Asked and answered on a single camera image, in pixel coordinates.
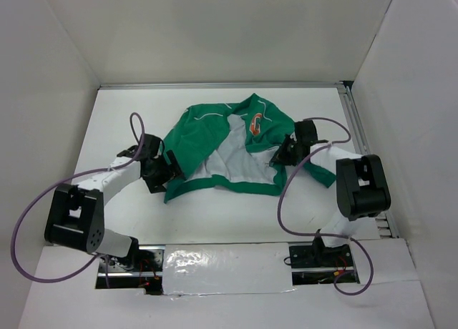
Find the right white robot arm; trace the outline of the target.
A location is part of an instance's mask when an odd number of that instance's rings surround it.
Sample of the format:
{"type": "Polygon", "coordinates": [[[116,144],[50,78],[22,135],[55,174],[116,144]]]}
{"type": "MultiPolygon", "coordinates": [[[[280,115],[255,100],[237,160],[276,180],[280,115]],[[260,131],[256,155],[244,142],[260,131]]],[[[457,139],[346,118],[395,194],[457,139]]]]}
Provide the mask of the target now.
{"type": "Polygon", "coordinates": [[[355,154],[338,147],[351,140],[350,131],[334,119],[322,117],[342,128],[347,138],[328,141],[318,138],[315,117],[294,123],[294,131],[286,135],[283,143],[271,158],[272,165],[294,166],[278,201],[277,218],[286,190],[299,169],[313,169],[315,175],[336,186],[337,211],[313,238],[311,251],[304,257],[320,266],[330,265],[342,247],[354,236],[363,219],[377,217],[391,206],[391,195],[384,168],[375,154],[355,154]]]}

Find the green zip jacket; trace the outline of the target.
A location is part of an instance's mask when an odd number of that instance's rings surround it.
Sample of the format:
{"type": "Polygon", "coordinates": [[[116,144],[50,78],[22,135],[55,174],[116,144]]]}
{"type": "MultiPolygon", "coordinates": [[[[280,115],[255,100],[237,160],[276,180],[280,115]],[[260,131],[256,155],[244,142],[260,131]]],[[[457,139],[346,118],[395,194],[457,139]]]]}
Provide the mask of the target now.
{"type": "Polygon", "coordinates": [[[293,119],[257,94],[188,107],[164,140],[184,174],[168,182],[164,201],[213,187],[279,196],[286,167],[271,160],[293,132],[293,119]]]}

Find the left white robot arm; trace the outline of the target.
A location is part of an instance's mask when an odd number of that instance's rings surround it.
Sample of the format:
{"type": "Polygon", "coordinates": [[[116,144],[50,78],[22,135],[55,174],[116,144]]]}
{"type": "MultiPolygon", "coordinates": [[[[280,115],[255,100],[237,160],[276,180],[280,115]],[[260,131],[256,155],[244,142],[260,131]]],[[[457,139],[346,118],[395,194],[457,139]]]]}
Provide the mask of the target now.
{"type": "Polygon", "coordinates": [[[105,227],[104,209],[128,185],[143,180],[151,194],[184,174],[163,140],[146,134],[138,145],[121,151],[101,172],[72,185],[57,185],[44,231],[47,242],[89,254],[106,255],[126,271],[141,263],[138,239],[105,227]]]}

